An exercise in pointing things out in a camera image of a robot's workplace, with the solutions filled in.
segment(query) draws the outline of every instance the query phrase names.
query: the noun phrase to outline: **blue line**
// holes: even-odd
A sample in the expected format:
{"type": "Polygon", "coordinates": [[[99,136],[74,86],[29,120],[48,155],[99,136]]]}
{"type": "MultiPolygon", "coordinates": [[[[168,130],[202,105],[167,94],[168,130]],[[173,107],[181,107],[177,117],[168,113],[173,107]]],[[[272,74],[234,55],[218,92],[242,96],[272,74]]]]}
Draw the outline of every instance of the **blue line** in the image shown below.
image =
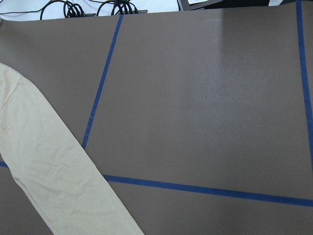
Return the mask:
{"type": "Polygon", "coordinates": [[[297,27],[298,27],[298,42],[299,42],[302,87],[303,87],[305,112],[307,116],[311,164],[312,164],[312,169],[313,169],[313,115],[312,115],[310,87],[309,87],[309,81],[308,81],[307,62],[306,62],[306,57],[305,57],[301,0],[296,0],[296,11],[297,11],[297,27]]]}
{"type": "Polygon", "coordinates": [[[125,183],[125,184],[131,184],[131,185],[141,185],[141,186],[149,186],[149,187],[155,187],[155,188],[166,188],[166,189],[173,189],[173,190],[180,190],[180,191],[187,191],[187,192],[205,193],[205,194],[211,194],[211,195],[217,195],[217,196],[234,197],[234,198],[242,198],[242,199],[249,199],[249,200],[256,200],[256,201],[313,207],[313,200],[310,200],[310,199],[273,196],[273,195],[266,195],[266,194],[259,194],[259,193],[232,191],[232,190],[218,189],[218,188],[206,188],[206,187],[199,187],[199,186],[192,186],[192,185],[180,185],[180,184],[151,181],[151,180],[140,180],[140,179],[111,176],[111,175],[104,175],[104,178],[107,181],[125,183]]]}
{"type": "Polygon", "coordinates": [[[94,116],[96,114],[96,109],[97,109],[97,106],[98,106],[98,103],[99,103],[99,100],[100,100],[100,96],[101,96],[101,92],[102,92],[102,89],[103,89],[103,86],[104,86],[104,82],[106,80],[106,76],[107,76],[107,73],[108,73],[110,61],[111,61],[113,50],[114,50],[115,43],[116,43],[116,38],[117,38],[117,35],[118,35],[118,32],[119,32],[119,29],[121,27],[121,24],[122,24],[122,19],[123,19],[123,15],[120,15],[119,18],[118,18],[118,21],[117,21],[117,25],[116,25],[115,32],[114,32],[114,35],[113,35],[113,38],[112,38],[111,47],[110,47],[110,50],[109,50],[107,61],[106,61],[106,64],[104,66],[104,69],[103,69],[103,73],[102,73],[102,77],[101,77],[100,84],[99,84],[99,87],[98,87],[97,95],[96,95],[96,97],[94,99],[93,107],[92,107],[92,110],[91,110],[91,114],[90,114],[90,117],[89,117],[89,121],[88,121],[88,124],[87,124],[86,131],[85,131],[85,135],[84,135],[84,139],[83,139],[83,143],[82,143],[82,147],[84,149],[87,146],[87,142],[88,142],[89,134],[90,134],[90,131],[91,131],[93,119],[94,119],[94,116]]]}

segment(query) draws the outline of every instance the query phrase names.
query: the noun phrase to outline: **vertical blue line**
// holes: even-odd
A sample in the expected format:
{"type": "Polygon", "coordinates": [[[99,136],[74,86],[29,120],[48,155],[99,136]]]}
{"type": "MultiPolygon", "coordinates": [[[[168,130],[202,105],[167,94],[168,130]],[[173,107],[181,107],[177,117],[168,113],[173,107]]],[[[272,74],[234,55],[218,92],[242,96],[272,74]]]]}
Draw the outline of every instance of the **vertical blue line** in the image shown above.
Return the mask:
{"type": "Polygon", "coordinates": [[[297,27],[298,27],[298,42],[299,42],[302,87],[303,87],[305,111],[306,111],[306,116],[307,116],[311,165],[313,169],[313,115],[312,115],[310,87],[309,87],[309,81],[308,81],[307,62],[306,62],[306,57],[305,57],[301,0],[296,0],[296,12],[297,12],[297,27]]]}
{"type": "Polygon", "coordinates": [[[106,60],[106,64],[105,64],[104,69],[103,69],[103,73],[102,73],[102,77],[101,77],[100,84],[99,84],[99,87],[98,87],[98,91],[97,91],[96,97],[94,99],[93,107],[92,107],[92,110],[91,110],[91,114],[90,114],[90,117],[89,117],[89,121],[88,121],[88,124],[87,124],[86,131],[85,131],[85,135],[84,135],[84,139],[83,139],[83,143],[82,143],[82,147],[84,149],[87,146],[87,142],[88,142],[89,134],[90,134],[90,131],[91,131],[93,119],[94,119],[94,116],[96,114],[96,110],[97,110],[97,106],[98,106],[98,103],[99,103],[99,100],[100,100],[100,96],[101,96],[101,93],[102,93],[104,82],[105,82],[106,77],[107,77],[107,73],[108,73],[110,61],[111,61],[111,58],[112,58],[113,50],[114,50],[114,47],[115,47],[117,35],[118,35],[119,29],[120,29],[121,24],[122,24],[122,19],[123,19],[123,15],[120,15],[119,18],[118,18],[118,21],[117,21],[117,25],[116,25],[115,32],[114,32],[114,35],[113,35],[113,38],[112,38],[109,54],[108,54],[108,57],[107,57],[107,60],[106,60]]]}

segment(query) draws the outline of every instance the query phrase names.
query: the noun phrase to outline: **folded cloth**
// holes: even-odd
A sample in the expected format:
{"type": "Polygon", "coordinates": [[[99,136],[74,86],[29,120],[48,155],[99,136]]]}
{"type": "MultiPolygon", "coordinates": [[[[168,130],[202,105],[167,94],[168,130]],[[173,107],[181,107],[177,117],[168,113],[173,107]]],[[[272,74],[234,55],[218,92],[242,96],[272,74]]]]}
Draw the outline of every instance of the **folded cloth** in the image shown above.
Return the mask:
{"type": "Polygon", "coordinates": [[[41,92],[1,63],[0,153],[55,235],[143,234],[41,92]]]}

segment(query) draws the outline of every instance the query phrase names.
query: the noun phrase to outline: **blue tape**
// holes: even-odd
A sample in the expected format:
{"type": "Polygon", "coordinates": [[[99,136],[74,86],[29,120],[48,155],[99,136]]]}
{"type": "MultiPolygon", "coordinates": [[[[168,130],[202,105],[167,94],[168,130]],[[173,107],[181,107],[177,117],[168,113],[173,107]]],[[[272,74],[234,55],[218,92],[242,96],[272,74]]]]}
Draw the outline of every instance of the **blue tape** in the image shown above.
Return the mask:
{"type": "Polygon", "coordinates": [[[301,0],[296,0],[296,12],[297,12],[297,27],[298,27],[298,42],[299,42],[302,88],[303,88],[305,112],[307,116],[311,164],[312,164],[312,169],[313,169],[313,115],[312,115],[310,87],[309,87],[309,81],[308,81],[307,61],[305,57],[301,0]]]}
{"type": "Polygon", "coordinates": [[[192,186],[192,185],[180,185],[180,184],[151,181],[151,180],[140,180],[140,179],[111,176],[111,175],[104,175],[104,178],[110,182],[125,183],[125,184],[131,184],[131,185],[141,185],[141,186],[149,186],[149,187],[155,187],[155,188],[166,188],[166,189],[173,189],[173,190],[180,190],[180,191],[187,191],[187,192],[205,193],[205,194],[211,194],[211,195],[217,195],[217,196],[234,197],[234,198],[242,198],[242,199],[249,199],[249,200],[256,200],[256,201],[313,207],[313,200],[302,199],[302,198],[273,196],[273,195],[266,195],[266,194],[259,194],[259,193],[232,191],[232,190],[218,189],[218,188],[206,188],[206,187],[199,187],[199,186],[192,186]]]}
{"type": "Polygon", "coordinates": [[[101,96],[101,93],[102,93],[104,82],[106,80],[106,76],[107,76],[107,73],[108,73],[110,61],[111,61],[113,50],[114,50],[114,47],[115,47],[117,35],[118,35],[119,29],[120,29],[121,24],[122,24],[122,20],[123,20],[123,15],[120,15],[119,18],[118,18],[118,21],[117,21],[117,25],[116,25],[115,32],[114,32],[114,35],[113,35],[113,38],[112,38],[109,54],[108,54],[108,57],[107,57],[107,60],[106,60],[106,64],[105,64],[104,69],[103,69],[103,73],[102,73],[102,77],[101,77],[100,84],[99,84],[99,87],[98,87],[98,91],[97,91],[96,97],[94,99],[93,107],[92,107],[92,110],[91,110],[91,114],[90,114],[90,117],[89,117],[89,121],[88,121],[88,124],[87,124],[86,131],[85,131],[85,135],[84,135],[84,139],[83,139],[83,143],[82,143],[82,147],[84,149],[87,146],[87,142],[88,142],[89,134],[90,134],[90,131],[91,131],[93,119],[94,119],[94,116],[96,114],[96,110],[97,110],[97,106],[98,106],[98,103],[99,103],[99,100],[100,100],[100,96],[101,96]]]}

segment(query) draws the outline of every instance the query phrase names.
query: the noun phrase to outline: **white cloth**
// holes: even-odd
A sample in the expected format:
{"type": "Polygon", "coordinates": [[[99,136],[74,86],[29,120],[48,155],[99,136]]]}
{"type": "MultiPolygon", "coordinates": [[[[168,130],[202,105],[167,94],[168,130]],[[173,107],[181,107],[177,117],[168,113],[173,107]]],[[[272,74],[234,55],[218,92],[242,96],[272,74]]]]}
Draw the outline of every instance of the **white cloth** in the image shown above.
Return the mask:
{"type": "Polygon", "coordinates": [[[41,92],[0,63],[0,153],[55,235],[142,235],[41,92]]]}

